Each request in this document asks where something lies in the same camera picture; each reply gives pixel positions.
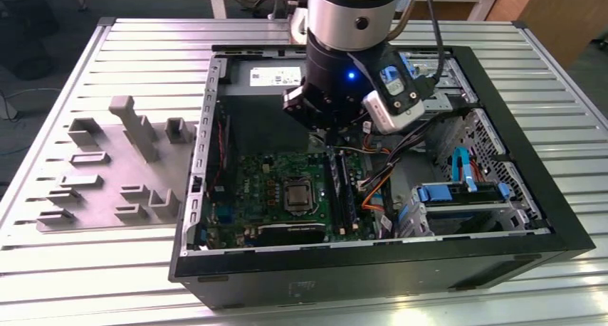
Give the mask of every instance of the green circuit board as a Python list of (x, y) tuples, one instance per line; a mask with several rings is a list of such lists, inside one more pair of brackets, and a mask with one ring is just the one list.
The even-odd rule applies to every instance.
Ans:
[[(357, 182), (366, 175), (363, 158), (354, 153), (347, 157), (349, 175)], [(302, 185), (310, 189), (313, 203), (305, 212), (286, 210), (289, 188)], [(358, 220), (359, 229), (341, 234), (333, 230), (333, 210), (326, 187), (323, 154), (265, 154), (239, 158), (235, 180), (235, 200), (230, 206), (218, 205), (218, 214), (231, 213), (230, 222), (210, 226), (210, 234), (221, 239), (218, 248), (239, 248), (245, 234), (255, 233), (269, 224), (326, 224), (326, 241), (369, 239), (373, 219)]]

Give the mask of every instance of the open computer tower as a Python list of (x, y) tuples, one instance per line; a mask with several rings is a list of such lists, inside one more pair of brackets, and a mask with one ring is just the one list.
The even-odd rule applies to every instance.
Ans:
[[(399, 51), (434, 71), (434, 48)], [(170, 274), (210, 308), (489, 288), (594, 248), (473, 50), (446, 51), (419, 123), (363, 118), (329, 149), (283, 112), (305, 48), (214, 47)]]

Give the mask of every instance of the slotted aluminum table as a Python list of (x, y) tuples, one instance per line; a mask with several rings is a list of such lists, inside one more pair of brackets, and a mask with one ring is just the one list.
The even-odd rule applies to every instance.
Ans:
[[(539, 151), (598, 249), (498, 287), (321, 303), (209, 310), (167, 280), (174, 225), (42, 234), (35, 198), (75, 150), (77, 117), (109, 119), (113, 95), (133, 95), (155, 121), (198, 121), (214, 43), (290, 42), (286, 21), (118, 19), (99, 26), (0, 203), (0, 321), (22, 325), (598, 325), (608, 313), (607, 120), (526, 29), (446, 22), (447, 45), (471, 46)], [(435, 44), (414, 21), (397, 44)]]

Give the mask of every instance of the label sticker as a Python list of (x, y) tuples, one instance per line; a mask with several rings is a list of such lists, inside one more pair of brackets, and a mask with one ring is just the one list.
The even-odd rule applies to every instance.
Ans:
[(371, 134), (373, 133), (373, 121), (365, 121), (363, 122), (363, 132), (366, 134)]
[(315, 289), (317, 281), (303, 281), (290, 283), (290, 297), (302, 298), (305, 293)]
[(301, 67), (253, 68), (250, 72), (251, 86), (295, 86), (301, 85), (303, 73)]
[(387, 216), (383, 214), (381, 218), (381, 223), (386, 227), (387, 230), (393, 230), (393, 222), (391, 219), (387, 218)]
[(389, 93), (394, 96), (405, 92), (406, 88), (403, 86), (402, 80), (398, 78), (393, 82), (386, 84)]

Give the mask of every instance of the cpu socket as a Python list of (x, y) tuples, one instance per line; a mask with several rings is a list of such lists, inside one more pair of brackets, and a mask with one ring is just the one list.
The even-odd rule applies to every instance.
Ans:
[(283, 182), (283, 205), (294, 216), (302, 216), (313, 210), (313, 187), (306, 177)]

